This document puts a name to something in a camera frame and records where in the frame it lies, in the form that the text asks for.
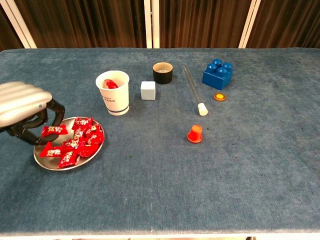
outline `white cube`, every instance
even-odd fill
[[[142,100],[156,100],[155,81],[142,81],[140,90]]]

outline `red object in cup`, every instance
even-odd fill
[[[107,86],[109,89],[117,89],[117,88],[118,88],[117,84],[115,84],[115,82],[112,81],[112,80],[110,80],[110,79],[104,80],[103,87],[106,88],[106,86]]]
[[[187,138],[193,144],[198,144],[202,141],[202,127],[200,125],[193,125]]]

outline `brown curtain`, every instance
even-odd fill
[[[6,12],[0,5],[0,51],[7,49],[21,49],[23,47],[24,46],[8,19]]]
[[[38,48],[145,48],[142,0],[15,0]]]
[[[160,0],[161,48],[237,48],[251,0]]]
[[[247,48],[320,48],[320,0],[262,0]]]

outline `table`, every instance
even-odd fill
[[[214,58],[234,68],[224,102],[201,83]],[[141,100],[161,61],[172,82]],[[92,116],[106,132],[97,157],[67,172],[41,168],[31,145],[2,133],[1,236],[320,233],[320,49],[16,49],[0,53],[0,69],[0,83],[48,90],[66,118]],[[95,85],[107,70],[130,77],[123,116]],[[199,144],[187,140],[194,124]]]

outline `black cup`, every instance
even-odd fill
[[[172,80],[174,67],[168,62],[158,62],[152,67],[153,79],[157,84],[168,84]]]

